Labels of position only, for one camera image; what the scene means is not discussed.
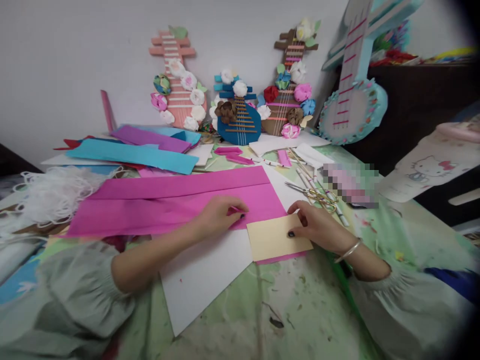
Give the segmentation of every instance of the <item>hand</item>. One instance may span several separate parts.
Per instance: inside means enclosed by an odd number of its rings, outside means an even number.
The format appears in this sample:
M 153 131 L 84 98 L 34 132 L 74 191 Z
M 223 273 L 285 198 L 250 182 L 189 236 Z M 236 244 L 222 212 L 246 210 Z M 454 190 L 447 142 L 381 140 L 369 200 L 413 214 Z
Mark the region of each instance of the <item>hand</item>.
M 249 212 L 248 206 L 238 197 L 215 196 L 208 202 L 200 215 L 191 221 L 201 240 L 218 237 L 240 218 L 245 217 L 242 212 L 232 213 L 232 207 Z
M 298 210 L 302 227 L 295 227 L 288 236 L 308 238 L 325 250 L 343 255 L 354 246 L 358 239 L 339 224 L 325 209 L 296 201 L 288 209 L 289 214 Z

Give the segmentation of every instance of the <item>brown paper flower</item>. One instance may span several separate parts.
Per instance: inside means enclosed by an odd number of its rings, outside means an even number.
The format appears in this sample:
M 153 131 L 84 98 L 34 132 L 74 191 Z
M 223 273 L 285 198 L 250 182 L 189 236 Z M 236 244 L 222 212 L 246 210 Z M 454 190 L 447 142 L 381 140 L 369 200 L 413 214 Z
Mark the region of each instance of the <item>brown paper flower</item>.
M 237 119 L 237 109 L 230 101 L 219 101 L 215 109 L 215 115 L 220 118 L 222 123 L 229 124 Z
M 286 119 L 292 125 L 300 125 L 303 118 L 304 111 L 299 107 L 291 108 L 286 114 Z

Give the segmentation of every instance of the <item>blue paper flower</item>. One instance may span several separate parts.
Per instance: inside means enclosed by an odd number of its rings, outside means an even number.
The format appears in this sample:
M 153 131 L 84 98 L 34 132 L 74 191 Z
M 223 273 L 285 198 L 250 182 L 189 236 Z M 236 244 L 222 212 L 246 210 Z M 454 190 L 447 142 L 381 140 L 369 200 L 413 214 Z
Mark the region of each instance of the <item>blue paper flower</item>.
M 300 104 L 301 109 L 303 110 L 303 116 L 313 115 L 315 112 L 316 101 L 314 99 L 305 100 Z
M 290 79 L 292 77 L 290 74 L 285 71 L 283 73 L 279 73 L 276 80 L 275 80 L 275 85 L 279 90 L 285 90 L 286 88 L 289 87 L 290 85 Z

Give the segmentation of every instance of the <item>red paper flower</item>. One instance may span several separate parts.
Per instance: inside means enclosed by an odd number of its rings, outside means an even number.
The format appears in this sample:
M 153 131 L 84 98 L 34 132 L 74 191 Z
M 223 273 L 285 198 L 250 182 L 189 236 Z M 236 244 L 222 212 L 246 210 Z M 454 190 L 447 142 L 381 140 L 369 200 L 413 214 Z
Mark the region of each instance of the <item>red paper flower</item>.
M 267 103 L 274 102 L 278 95 L 279 90 L 276 86 L 269 86 L 263 91 L 263 97 Z

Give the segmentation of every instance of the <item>paper musical instrument craft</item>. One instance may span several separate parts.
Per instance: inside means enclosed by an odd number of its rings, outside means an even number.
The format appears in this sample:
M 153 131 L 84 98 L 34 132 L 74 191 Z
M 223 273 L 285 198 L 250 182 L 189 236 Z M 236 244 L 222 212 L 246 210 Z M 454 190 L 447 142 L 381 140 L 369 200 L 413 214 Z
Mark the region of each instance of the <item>paper musical instrument craft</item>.
M 150 55 L 163 56 L 165 73 L 155 76 L 153 85 L 157 92 L 150 94 L 151 103 L 160 112 L 162 125 L 197 131 L 207 114 L 205 91 L 207 89 L 184 66 L 185 57 L 194 57 L 187 30 L 169 26 L 151 39 L 154 47 Z
M 262 132 L 260 114 L 245 102 L 255 100 L 257 95 L 251 93 L 251 86 L 230 74 L 229 70 L 223 70 L 221 75 L 215 76 L 214 89 L 220 92 L 220 99 L 215 99 L 213 105 L 216 106 L 212 107 L 214 111 L 210 114 L 222 138 L 234 145 L 244 146 L 256 142 Z
M 296 29 L 281 33 L 281 41 L 274 44 L 275 49 L 283 50 L 282 61 L 274 85 L 258 96 L 257 108 L 262 128 L 270 135 L 296 138 L 299 125 L 305 127 L 312 118 L 315 100 L 311 98 L 312 87 L 304 83 L 306 68 L 302 59 L 307 51 L 318 49 L 315 37 L 319 26 L 320 21 L 313 23 L 304 18 Z
M 319 135 L 334 145 L 355 143 L 380 125 L 387 111 L 385 90 L 367 79 L 375 39 L 395 28 L 423 0 L 350 0 L 343 23 L 346 35 L 329 52 L 322 70 L 342 61 L 340 83 L 325 102 L 318 123 Z

